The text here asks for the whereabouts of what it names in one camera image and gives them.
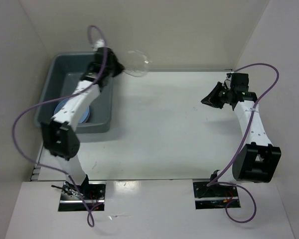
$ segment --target wire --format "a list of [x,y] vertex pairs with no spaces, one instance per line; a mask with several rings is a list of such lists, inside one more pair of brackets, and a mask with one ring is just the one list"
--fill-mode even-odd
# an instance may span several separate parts
[[[265,92],[263,92],[263,93],[259,96],[259,98],[256,100],[256,102],[254,103],[254,106],[253,106],[253,108],[255,108],[255,107],[257,106],[257,104],[259,103],[259,101],[260,101],[260,100],[261,100],[261,99],[262,99],[262,98],[263,98],[263,97],[264,97],[264,96],[265,96],[265,95],[266,95],[266,94],[267,94],[267,93],[268,93],[268,92],[269,92],[269,91],[270,91],[270,90],[277,84],[277,82],[278,82],[278,80],[279,80],[279,71],[277,70],[276,67],[274,67],[274,66],[272,66],[272,65],[270,65],[270,64],[267,64],[267,63],[254,63],[254,64],[250,64],[250,65],[241,67],[241,68],[235,70],[234,72],[241,71],[241,70],[246,69],[246,68],[251,67],[251,66],[268,66],[268,67],[272,68],[272,69],[276,72],[276,75],[277,75],[275,81],[273,82],[273,84],[272,84],[267,90],[265,90]],[[217,175],[217,176],[216,176],[210,183],[207,184],[208,187],[209,187],[209,186],[212,186],[212,185],[216,185],[216,184],[227,184],[227,185],[231,185],[231,186],[235,186],[235,187],[241,188],[241,189],[245,190],[245,191],[248,193],[248,195],[251,197],[251,199],[252,199],[252,201],[253,201],[253,204],[254,204],[254,213],[253,213],[253,215],[252,215],[249,219],[247,219],[247,220],[245,220],[245,221],[238,221],[238,220],[232,218],[232,217],[229,215],[229,213],[228,213],[228,211],[227,211],[228,205],[231,204],[232,202],[236,201],[236,200],[231,200],[230,202],[228,202],[228,203],[226,204],[225,210],[226,210],[226,214],[227,214],[227,216],[228,216],[231,220],[233,220],[234,222],[237,222],[237,223],[248,223],[248,222],[250,222],[250,221],[255,217],[255,215],[256,215],[256,211],[257,211],[257,206],[256,206],[255,199],[254,199],[254,197],[251,195],[251,193],[250,193],[246,188],[244,188],[243,186],[236,185],[236,184],[234,184],[234,183],[228,183],[228,182],[217,182],[217,180],[218,180],[221,176],[224,175],[224,173],[231,167],[231,165],[232,165],[232,164],[235,162],[235,160],[237,159],[237,156],[238,156],[238,154],[240,153],[240,150],[242,149],[242,147],[243,147],[243,145],[244,145],[244,142],[245,142],[245,140],[246,140],[246,138],[247,138],[247,135],[248,135],[248,132],[249,132],[249,130],[250,130],[250,127],[251,127],[251,123],[252,123],[254,114],[255,114],[255,111],[252,111],[252,112],[251,112],[251,115],[250,115],[249,122],[248,122],[248,124],[247,124],[246,131],[245,131],[245,133],[244,133],[244,136],[243,136],[243,138],[242,138],[242,140],[241,140],[241,142],[240,142],[240,144],[239,144],[239,146],[238,146],[238,149],[237,149],[236,153],[234,154],[233,158],[230,160],[230,162],[229,162],[228,165],[224,168],[224,170],[222,170],[222,171],[220,172],[219,175]]]
[[91,207],[91,211],[94,211],[94,209],[97,209],[97,207],[100,206],[101,204],[103,204],[103,203],[97,203],[96,205]]
[[230,194],[230,196],[231,196],[230,200],[232,200],[233,197],[234,197],[234,195],[233,195],[233,193],[232,193],[230,190],[229,190],[228,192],[229,192],[229,194]]
[[90,197],[91,197],[91,201],[92,201],[92,206],[94,206],[93,197],[92,197],[92,193],[91,192],[90,192]]
[[13,143],[17,149],[17,151],[26,159],[28,160],[29,162],[31,163],[34,163],[35,165],[38,165],[38,166],[41,166],[41,167],[45,167],[45,168],[49,168],[49,169],[52,169],[52,170],[55,170],[55,171],[58,171],[58,172],[61,172],[61,173],[64,173],[65,175],[68,176],[68,178],[71,180],[72,184],[74,185],[75,187],[75,190],[78,192],[79,196],[80,196],[80,199],[82,200],[82,203],[84,205],[84,207],[86,208],[86,211],[88,212],[88,218],[87,218],[87,223],[90,227],[94,227],[95,225],[95,222],[94,222],[94,218],[93,218],[93,215],[92,215],[92,210],[89,209],[88,205],[85,203],[84,201],[84,197],[82,196],[82,194],[80,193],[80,190],[78,188],[78,186],[75,184],[73,178],[71,177],[71,175],[69,175],[68,172],[66,172],[65,170],[62,170],[62,169],[59,169],[59,168],[56,168],[56,167],[53,167],[53,166],[49,166],[49,165],[46,165],[46,164],[43,164],[43,163],[39,163],[39,162],[36,162],[34,159],[32,159],[31,157],[27,156],[23,151],[22,149],[20,148],[17,140],[16,140],[16,137],[15,137],[15,128],[16,128],[16,124],[18,123],[18,121],[20,120],[20,118],[25,115],[27,112],[29,112],[30,110],[34,109],[34,108],[37,108],[39,106],[42,106],[42,105],[45,105],[45,104],[49,104],[49,103],[52,103],[52,102],[58,102],[58,101],[61,101],[61,100],[65,100],[65,99],[69,99],[69,98],[72,98],[72,97],[75,97],[75,96],[78,96],[79,94],[81,93],[84,93],[86,92],[87,90],[89,90],[94,84],[96,84],[98,82],[98,79],[100,79],[100,77],[102,76],[103,74],[103,71],[105,69],[105,66],[106,66],[106,62],[107,62],[107,53],[108,53],[108,50],[107,50],[107,42],[106,42],[106,39],[104,37],[104,34],[103,32],[100,30],[99,27],[95,26],[95,25],[90,25],[88,26],[88,40],[89,42],[91,43],[92,41],[92,35],[91,35],[91,31],[92,29],[95,28],[99,34],[101,35],[101,38],[103,39],[104,41],[104,54],[103,54],[103,60],[102,60],[102,65],[101,65],[101,68],[100,68],[100,71],[98,72],[97,74],[97,77],[95,78],[95,80],[85,89],[83,89],[82,91],[78,92],[78,93],[75,93],[75,94],[72,94],[72,95],[68,95],[68,96],[64,96],[64,97],[60,97],[60,98],[57,98],[57,99],[53,99],[53,100],[49,100],[49,101],[45,101],[45,102],[41,102],[39,104],[36,104],[34,106],[31,106],[30,108],[26,109],[25,111],[23,111],[22,113],[20,113],[16,119],[14,120],[13,122],[13,125],[12,125],[12,140],[13,140]]
[[199,196],[199,197],[197,197],[197,198],[202,198],[202,197],[204,197],[204,195],[208,192],[208,189],[210,189],[210,188],[207,187],[207,189],[206,189],[206,191],[203,193],[203,195],[201,195],[201,196]]

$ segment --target white tabletop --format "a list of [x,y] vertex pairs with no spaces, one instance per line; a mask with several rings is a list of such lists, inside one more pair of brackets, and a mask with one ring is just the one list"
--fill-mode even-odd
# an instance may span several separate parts
[[[51,184],[22,184],[6,239],[293,239],[274,182],[244,184],[254,195],[257,214],[247,224],[230,221],[224,209],[196,210],[192,180],[108,181],[105,210],[58,212],[60,191]],[[253,211],[239,190],[241,208],[229,209],[239,220]]]
[[[242,138],[229,105],[200,101],[225,72],[150,72],[115,79],[111,129],[80,135],[78,153],[91,180],[209,178],[230,161]],[[41,162],[58,166],[48,152]],[[42,168],[39,180],[64,180]]]

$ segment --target gray tub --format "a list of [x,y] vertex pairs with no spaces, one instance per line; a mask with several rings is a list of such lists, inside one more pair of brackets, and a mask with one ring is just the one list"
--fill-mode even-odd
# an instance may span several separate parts
[[[88,64],[93,61],[93,53],[66,53],[54,57],[50,66],[40,102],[71,94]],[[90,116],[86,123],[78,124],[77,133],[104,133],[110,129],[112,116],[113,79],[102,94],[90,105]],[[38,107],[34,116],[34,124],[48,121],[59,102]]]

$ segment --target purple cable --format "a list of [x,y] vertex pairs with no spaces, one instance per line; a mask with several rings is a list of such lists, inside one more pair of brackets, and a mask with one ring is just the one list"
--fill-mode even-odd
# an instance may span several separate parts
[[[254,64],[250,64],[250,65],[241,67],[241,68],[235,70],[234,72],[241,71],[241,70],[243,70],[243,69],[245,69],[245,68],[248,68],[248,67],[251,67],[251,66],[268,66],[268,67],[274,69],[274,71],[276,72],[276,75],[277,75],[275,81],[273,82],[273,84],[272,84],[272,85],[271,85],[265,92],[263,92],[263,93],[260,95],[260,97],[256,100],[256,102],[254,103],[254,106],[253,106],[253,108],[255,108],[256,105],[259,103],[259,101],[260,101],[260,100],[261,100],[261,99],[262,99],[262,98],[263,98],[263,97],[264,97],[264,96],[265,96],[265,95],[266,95],[266,94],[267,94],[267,93],[268,93],[268,92],[269,92],[269,91],[270,91],[270,90],[277,84],[278,79],[279,79],[279,71],[277,70],[276,67],[274,67],[274,66],[272,66],[272,65],[270,65],[270,64],[266,64],[266,63],[254,63]],[[240,142],[240,145],[238,146],[238,149],[237,149],[236,153],[234,154],[233,158],[230,160],[230,162],[229,162],[228,165],[224,168],[224,170],[222,170],[222,171],[220,172],[220,174],[217,175],[217,177],[215,177],[210,183],[207,184],[208,187],[209,187],[209,186],[212,186],[212,185],[216,185],[216,184],[227,184],[227,185],[231,185],[231,186],[235,186],[235,187],[241,188],[241,189],[245,190],[245,191],[248,193],[248,195],[251,197],[251,199],[252,199],[252,201],[253,201],[253,204],[254,204],[254,213],[253,213],[253,215],[252,215],[249,219],[247,219],[247,220],[245,220],[245,221],[238,221],[238,220],[232,218],[232,217],[229,215],[229,213],[228,213],[228,206],[229,206],[229,204],[231,204],[231,203],[233,202],[233,200],[230,201],[230,202],[228,202],[228,203],[226,204],[225,210],[226,210],[226,214],[227,214],[227,216],[228,216],[231,220],[233,220],[234,222],[237,222],[237,223],[248,223],[248,222],[250,222],[250,221],[255,217],[255,215],[256,215],[256,211],[257,211],[257,206],[256,206],[255,199],[254,199],[254,197],[251,195],[251,193],[250,193],[246,188],[244,188],[243,186],[236,185],[236,184],[234,184],[234,183],[217,182],[217,180],[218,180],[221,176],[223,176],[224,173],[225,173],[225,172],[231,167],[231,165],[235,162],[235,160],[236,160],[238,154],[240,153],[240,150],[242,149],[242,147],[243,147],[243,145],[244,145],[244,142],[245,142],[245,140],[246,140],[246,138],[247,138],[248,132],[249,132],[250,127],[251,127],[251,123],[252,123],[252,121],[253,121],[254,114],[255,114],[255,112],[252,111],[252,112],[251,112],[251,115],[250,115],[250,119],[249,119],[248,125],[247,125],[247,128],[246,128],[246,131],[245,131],[245,133],[244,133],[244,136],[243,136],[243,138],[242,138],[242,140],[241,140],[241,142]]]
[[[61,173],[64,173],[65,175],[67,175],[69,177],[69,179],[71,180],[72,184],[74,185],[75,187],[75,190],[79,193],[79,188],[78,186],[75,184],[73,178],[71,177],[71,175],[69,175],[68,172],[62,170],[62,169],[59,169],[59,168],[55,168],[55,167],[52,167],[52,166],[49,166],[49,165],[46,165],[46,164],[43,164],[43,163],[37,163],[34,159],[32,159],[31,157],[27,156],[23,151],[22,149],[20,148],[19,144],[17,143],[17,140],[16,140],[16,137],[15,137],[15,128],[16,128],[16,124],[18,123],[19,119],[24,115],[26,114],[27,112],[29,112],[30,110],[34,109],[34,108],[37,108],[39,106],[42,106],[42,105],[45,105],[45,104],[48,104],[48,103],[52,103],[52,102],[57,102],[57,101],[61,101],[61,100],[65,100],[65,99],[68,99],[68,98],[72,98],[72,97],[75,97],[75,96],[78,96],[79,94],[87,91],[88,89],[90,89],[95,83],[97,83],[98,79],[101,77],[101,75],[103,74],[103,71],[105,69],[105,66],[106,66],[106,61],[107,61],[107,53],[108,53],[108,50],[107,50],[107,42],[106,42],[106,39],[104,37],[104,34],[103,32],[100,30],[100,28],[98,28],[97,26],[95,25],[90,25],[88,26],[88,39],[89,39],[89,42],[92,41],[92,36],[91,36],[91,31],[92,31],[92,28],[95,28],[99,34],[101,35],[101,38],[104,40],[104,55],[103,55],[103,60],[102,60],[102,65],[101,65],[101,69],[96,77],[96,79],[85,89],[83,89],[82,91],[78,92],[78,93],[75,93],[75,94],[72,94],[72,95],[69,95],[69,96],[64,96],[64,97],[60,97],[60,98],[57,98],[57,99],[53,99],[53,100],[49,100],[49,101],[45,101],[45,102],[42,102],[42,103],[39,103],[39,104],[36,104],[34,106],[31,106],[30,108],[26,109],[25,111],[23,111],[21,114],[18,115],[18,117],[15,119],[13,125],[12,125],[12,140],[13,140],[13,143],[17,149],[17,151],[26,159],[28,160],[29,162],[31,163],[34,163],[35,165],[38,165],[38,166],[41,166],[41,167],[45,167],[45,168],[49,168],[49,169],[52,169],[52,170],[56,170],[56,171],[59,171]],[[88,225],[90,227],[94,227],[95,225],[95,222],[94,222],[94,218],[93,218],[93,215],[92,215],[92,210],[89,209],[88,205],[85,203],[84,201],[84,198],[83,196],[79,193],[79,196],[80,196],[80,199],[82,200],[82,203],[84,205],[84,207],[86,208],[86,211],[88,212],[88,218],[87,218],[87,222],[88,222]]]

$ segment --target purple wire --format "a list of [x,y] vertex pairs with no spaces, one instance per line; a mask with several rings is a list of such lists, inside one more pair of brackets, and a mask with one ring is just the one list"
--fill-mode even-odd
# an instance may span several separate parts
[[[263,92],[263,93],[259,96],[259,98],[256,100],[256,102],[254,103],[254,106],[253,106],[253,108],[255,108],[256,105],[259,103],[259,101],[260,101],[260,100],[261,100],[261,99],[262,99],[262,98],[263,98],[263,97],[264,97],[264,96],[265,96],[265,95],[266,95],[266,94],[267,94],[267,93],[268,93],[268,92],[269,92],[269,91],[270,91],[270,90],[277,84],[277,82],[278,82],[278,80],[279,80],[279,71],[277,70],[276,67],[274,67],[274,66],[272,66],[272,65],[270,65],[270,64],[267,64],[267,63],[254,63],[254,64],[250,64],[250,65],[241,67],[241,68],[235,70],[234,72],[241,71],[241,70],[243,70],[243,69],[245,69],[245,68],[248,68],[248,67],[251,67],[251,66],[268,66],[268,67],[274,69],[274,71],[276,72],[276,75],[277,75],[275,81],[273,82],[273,84],[272,84],[272,85],[271,85],[265,92]],[[243,186],[236,185],[236,184],[234,184],[234,183],[217,182],[217,180],[218,180],[221,176],[224,175],[224,173],[231,167],[231,165],[232,165],[232,164],[235,162],[235,160],[237,159],[237,156],[238,156],[238,154],[240,153],[240,150],[242,149],[242,147],[243,147],[243,145],[244,145],[244,142],[245,142],[245,140],[246,140],[246,138],[247,138],[248,132],[249,132],[250,127],[251,127],[251,123],[252,123],[252,121],[253,121],[254,114],[255,114],[255,111],[252,111],[252,112],[251,112],[251,115],[250,115],[250,119],[249,119],[248,125],[247,125],[247,128],[246,128],[246,131],[245,131],[245,133],[244,133],[244,136],[243,136],[243,138],[242,138],[242,140],[241,140],[241,142],[240,142],[240,144],[239,144],[239,146],[238,146],[238,149],[237,149],[236,153],[234,154],[233,158],[230,160],[230,162],[229,162],[228,165],[224,168],[224,170],[222,170],[222,171],[220,172],[220,174],[217,175],[217,177],[215,177],[210,183],[207,184],[208,187],[209,187],[209,186],[212,186],[212,185],[216,185],[216,184],[227,184],[227,185],[231,185],[231,186],[235,186],[235,187],[241,188],[241,189],[245,190],[245,191],[248,193],[248,195],[251,197],[251,199],[252,199],[252,201],[253,201],[253,204],[254,204],[254,213],[253,213],[253,215],[252,215],[249,219],[247,219],[247,220],[245,220],[245,221],[238,221],[238,220],[232,218],[232,217],[229,215],[228,211],[227,211],[227,210],[228,210],[228,206],[229,206],[229,204],[232,203],[232,201],[230,201],[230,202],[228,202],[228,203],[226,204],[225,210],[226,210],[226,214],[227,214],[227,216],[228,216],[231,220],[233,220],[234,222],[237,222],[237,223],[248,223],[248,222],[250,222],[250,221],[255,217],[255,215],[256,215],[256,211],[257,211],[257,206],[256,206],[255,199],[254,199],[254,197],[251,195],[251,193],[250,193],[246,188],[244,188]]]
[[[107,61],[107,53],[108,53],[108,50],[107,50],[107,42],[106,42],[106,39],[104,37],[104,34],[103,32],[100,30],[100,28],[98,28],[97,26],[95,25],[90,25],[88,26],[88,39],[89,39],[89,42],[91,43],[92,41],[92,36],[91,36],[91,31],[92,31],[92,28],[95,28],[99,34],[101,35],[101,38],[103,39],[104,41],[104,55],[103,55],[103,60],[102,60],[102,65],[101,65],[101,68],[100,68],[100,71],[99,73],[97,74],[97,77],[96,79],[85,89],[83,89],[82,91],[78,92],[78,93],[75,93],[75,94],[72,94],[72,95],[68,95],[68,96],[64,96],[64,97],[60,97],[60,98],[57,98],[57,99],[53,99],[53,100],[49,100],[49,101],[45,101],[45,102],[41,102],[39,104],[36,104],[34,106],[31,106],[30,108],[26,109],[25,111],[23,111],[22,113],[20,113],[18,115],[18,117],[15,119],[15,121],[13,122],[13,125],[12,125],[12,140],[13,140],[13,143],[17,149],[17,151],[26,159],[28,160],[29,162],[31,163],[34,163],[35,165],[38,165],[38,166],[41,166],[41,167],[45,167],[45,168],[49,168],[49,169],[52,169],[52,170],[56,170],[58,172],[61,172],[61,173],[64,173],[65,175],[67,175],[69,177],[69,179],[71,180],[72,184],[74,185],[75,187],[75,190],[79,193],[79,188],[78,186],[75,184],[73,178],[71,177],[71,175],[69,175],[68,172],[62,170],[62,169],[59,169],[59,168],[56,168],[56,167],[52,167],[52,166],[49,166],[49,165],[46,165],[46,164],[43,164],[43,163],[37,163],[34,159],[32,159],[31,157],[27,156],[23,151],[22,149],[20,148],[19,144],[17,143],[17,140],[16,140],[16,137],[15,137],[15,128],[16,128],[16,124],[18,123],[18,121],[20,120],[20,118],[26,114],[27,112],[29,112],[30,110],[34,109],[34,108],[37,108],[39,106],[42,106],[42,105],[45,105],[45,104],[49,104],[49,103],[52,103],[52,102],[58,102],[58,101],[61,101],[61,100],[65,100],[65,99],[69,99],[69,98],[72,98],[72,97],[75,97],[75,96],[78,96],[79,94],[83,93],[83,92],[86,92],[88,89],[90,89],[94,84],[97,83],[98,79],[101,77],[101,75],[103,74],[103,71],[105,69],[105,66],[106,66],[106,61]],[[82,200],[82,203],[84,205],[84,207],[86,208],[86,211],[88,212],[88,218],[87,218],[87,222],[88,222],[88,225],[90,227],[94,227],[95,225],[95,222],[94,222],[94,218],[93,218],[93,215],[92,215],[92,211],[89,209],[89,207],[87,206],[87,204],[85,203],[84,201],[84,198],[83,196],[79,193],[79,196],[80,196],[80,199]]]
[[97,203],[97,204],[95,204],[93,207],[91,207],[91,211],[93,211],[94,209],[96,209],[98,206],[100,206],[101,204],[103,204],[103,203]]

